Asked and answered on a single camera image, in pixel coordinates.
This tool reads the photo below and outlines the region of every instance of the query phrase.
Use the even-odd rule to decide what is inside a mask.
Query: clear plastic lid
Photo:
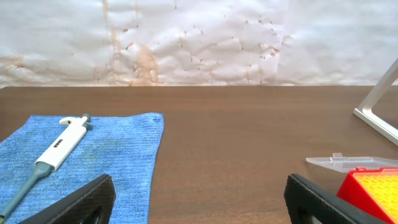
[[[398,167],[398,160],[380,157],[345,157],[341,153],[333,153],[332,157],[307,158],[307,162],[342,173],[348,173],[357,167],[366,169]]]

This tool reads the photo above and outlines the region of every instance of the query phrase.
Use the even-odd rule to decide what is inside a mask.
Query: silver metal frame
[[[398,59],[354,110],[354,114],[398,146],[398,130],[372,112],[372,107],[398,78]]]

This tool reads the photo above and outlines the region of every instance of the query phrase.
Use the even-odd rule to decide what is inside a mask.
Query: wooden table
[[[352,114],[370,87],[4,88],[0,140],[31,114],[165,115],[149,223],[290,223],[283,193],[298,173],[336,193],[345,175],[306,157],[379,156],[398,147]],[[392,124],[398,88],[376,106]]]

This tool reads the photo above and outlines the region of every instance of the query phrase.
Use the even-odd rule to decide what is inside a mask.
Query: blue towel
[[[34,162],[65,130],[64,116],[31,116],[0,143],[0,211],[24,184]],[[163,115],[92,117],[87,131],[58,171],[40,180],[7,223],[17,223],[64,198],[101,174],[116,191],[110,223],[147,223],[150,183],[162,137]]]

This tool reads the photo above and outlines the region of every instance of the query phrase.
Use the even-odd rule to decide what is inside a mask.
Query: stained white wall
[[[4,0],[0,87],[373,85],[395,0]]]

